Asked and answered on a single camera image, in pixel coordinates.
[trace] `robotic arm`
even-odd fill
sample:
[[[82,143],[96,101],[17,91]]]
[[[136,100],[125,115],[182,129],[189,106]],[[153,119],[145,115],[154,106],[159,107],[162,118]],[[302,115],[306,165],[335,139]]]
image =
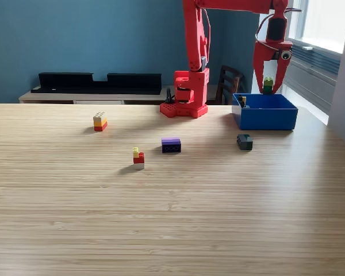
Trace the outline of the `robotic arm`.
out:
[[[205,9],[242,10],[269,14],[269,28],[265,41],[257,40],[254,50],[254,70],[259,91],[263,93],[265,61],[277,60],[277,74],[272,93],[281,87],[292,56],[292,43],[284,41],[288,20],[285,13],[289,0],[183,0],[185,35],[190,71],[175,72],[175,104],[164,103],[160,111],[167,117],[192,116],[198,118],[208,111],[206,103],[209,69],[210,26],[208,38],[203,26]]]

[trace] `white lego brick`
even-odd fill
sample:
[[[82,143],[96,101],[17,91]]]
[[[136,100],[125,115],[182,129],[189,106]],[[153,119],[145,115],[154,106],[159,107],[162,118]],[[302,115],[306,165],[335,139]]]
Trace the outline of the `white lego brick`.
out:
[[[144,164],[134,164],[133,167],[135,170],[144,170]]]
[[[94,122],[103,122],[106,119],[106,114],[105,112],[98,112],[94,117],[93,121]]]

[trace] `stacked lego bricks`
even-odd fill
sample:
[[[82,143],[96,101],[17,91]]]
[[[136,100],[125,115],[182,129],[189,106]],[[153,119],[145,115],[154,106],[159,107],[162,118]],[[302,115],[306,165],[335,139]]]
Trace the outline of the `stacked lego bricks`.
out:
[[[182,152],[182,143],[179,138],[172,137],[172,138],[162,138],[162,153],[176,153]]]
[[[106,117],[105,112],[98,112],[93,117],[93,124],[95,131],[104,131],[108,125],[108,118]]]
[[[133,163],[134,168],[137,170],[144,169],[144,153],[139,152],[138,148],[133,148]]]

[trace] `wooden chair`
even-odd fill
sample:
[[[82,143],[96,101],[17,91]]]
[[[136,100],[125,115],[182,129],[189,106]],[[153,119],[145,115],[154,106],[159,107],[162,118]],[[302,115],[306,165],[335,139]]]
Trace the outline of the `wooden chair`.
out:
[[[225,105],[232,105],[232,95],[239,91],[243,82],[244,75],[241,72],[223,65],[221,67],[220,80],[217,86],[216,105],[223,104],[223,96],[225,98]]]

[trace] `blue box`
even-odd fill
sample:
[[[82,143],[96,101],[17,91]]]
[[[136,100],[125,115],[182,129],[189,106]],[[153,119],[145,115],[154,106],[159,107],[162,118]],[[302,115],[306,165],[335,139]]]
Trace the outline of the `blue box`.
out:
[[[247,97],[247,106],[242,108],[239,96]],[[283,95],[234,94],[232,114],[242,130],[290,131],[295,128],[298,109]]]

